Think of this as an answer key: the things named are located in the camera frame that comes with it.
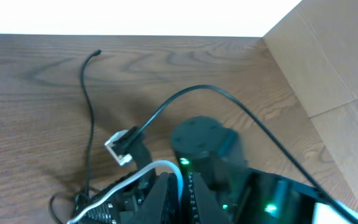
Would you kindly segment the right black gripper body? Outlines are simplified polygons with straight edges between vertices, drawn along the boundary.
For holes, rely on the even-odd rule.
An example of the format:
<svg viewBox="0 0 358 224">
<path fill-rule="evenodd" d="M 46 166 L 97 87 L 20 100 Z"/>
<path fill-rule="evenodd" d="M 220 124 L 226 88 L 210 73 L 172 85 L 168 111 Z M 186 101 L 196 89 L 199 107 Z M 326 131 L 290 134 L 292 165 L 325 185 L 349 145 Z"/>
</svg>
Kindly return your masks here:
<svg viewBox="0 0 358 224">
<path fill-rule="evenodd" d="M 152 156 L 143 143 L 144 137 L 138 138 L 142 142 L 139 158 L 140 167 L 109 184 L 89 199 L 77 197 L 71 219 L 72 223 L 125 223 L 138 211 L 157 180 L 154 169 L 150 169 L 117 191 L 111 192 L 113 188 L 125 182 L 152 162 Z"/>
</svg>

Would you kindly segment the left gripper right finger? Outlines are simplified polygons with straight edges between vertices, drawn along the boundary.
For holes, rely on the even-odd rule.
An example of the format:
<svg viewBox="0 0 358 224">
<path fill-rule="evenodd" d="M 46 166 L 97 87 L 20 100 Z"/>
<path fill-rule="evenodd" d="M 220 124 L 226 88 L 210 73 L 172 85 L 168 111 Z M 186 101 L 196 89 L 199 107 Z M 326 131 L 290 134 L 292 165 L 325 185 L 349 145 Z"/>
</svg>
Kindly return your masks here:
<svg viewBox="0 0 358 224">
<path fill-rule="evenodd" d="M 191 224 L 229 224 L 229 217 L 220 209 L 214 195 L 197 172 L 188 173 L 187 213 Z"/>
</svg>

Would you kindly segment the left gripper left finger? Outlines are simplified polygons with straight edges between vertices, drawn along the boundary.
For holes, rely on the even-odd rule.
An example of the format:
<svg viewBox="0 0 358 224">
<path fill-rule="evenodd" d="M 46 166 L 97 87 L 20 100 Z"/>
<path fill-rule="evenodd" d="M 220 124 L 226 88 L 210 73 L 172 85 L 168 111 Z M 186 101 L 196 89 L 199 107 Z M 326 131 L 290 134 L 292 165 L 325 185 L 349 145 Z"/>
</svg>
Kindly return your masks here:
<svg viewBox="0 0 358 224">
<path fill-rule="evenodd" d="M 179 223 L 178 187 L 175 174 L 163 172 L 151 188 L 139 210 L 127 224 Z"/>
</svg>

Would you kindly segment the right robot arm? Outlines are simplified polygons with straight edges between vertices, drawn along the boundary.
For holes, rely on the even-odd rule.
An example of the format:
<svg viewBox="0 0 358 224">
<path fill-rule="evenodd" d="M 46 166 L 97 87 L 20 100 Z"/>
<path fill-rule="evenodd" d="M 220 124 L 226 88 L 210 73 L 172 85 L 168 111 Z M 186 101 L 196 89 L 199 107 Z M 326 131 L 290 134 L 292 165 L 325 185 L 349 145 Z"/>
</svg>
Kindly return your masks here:
<svg viewBox="0 0 358 224">
<path fill-rule="evenodd" d="M 239 134 L 213 118 L 173 130 L 176 162 L 153 161 L 137 129 L 106 149 L 137 170 L 92 197 L 78 196 L 71 223 L 344 223 L 314 187 L 247 165 Z"/>
</svg>

